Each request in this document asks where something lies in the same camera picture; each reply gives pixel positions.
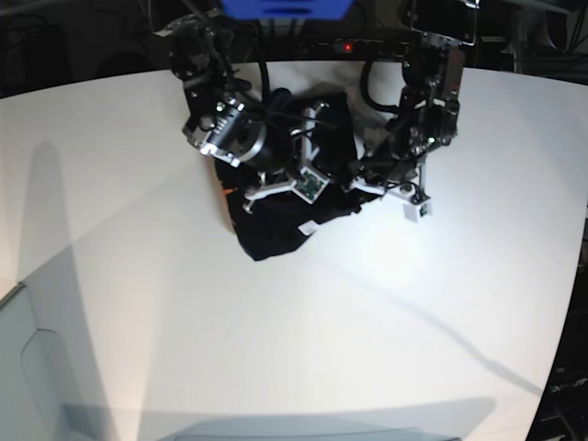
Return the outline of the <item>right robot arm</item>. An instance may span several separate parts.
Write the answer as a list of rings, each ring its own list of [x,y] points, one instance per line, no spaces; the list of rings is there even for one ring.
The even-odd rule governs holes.
[[[293,111],[297,101],[291,92],[270,88],[263,57],[257,60],[261,96],[251,96],[251,83],[238,77],[231,63],[233,44],[245,29],[218,11],[190,5],[187,14],[159,30],[159,36],[173,42],[172,72],[187,98],[183,132],[201,154],[247,168],[246,212],[256,202],[284,193],[312,205],[333,181],[313,163],[321,148],[312,136],[329,128],[321,116],[329,106],[318,100]]]

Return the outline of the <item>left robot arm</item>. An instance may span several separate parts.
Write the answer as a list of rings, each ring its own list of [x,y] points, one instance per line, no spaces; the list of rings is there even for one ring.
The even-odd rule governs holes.
[[[373,60],[364,63],[359,90],[373,110],[390,114],[384,140],[350,165],[349,189],[379,197],[411,190],[408,200],[427,200],[425,166],[429,153],[448,146],[458,133],[458,100],[465,47],[476,42],[477,1],[404,1],[398,17],[410,44],[402,56],[404,87],[396,106],[369,94]]]

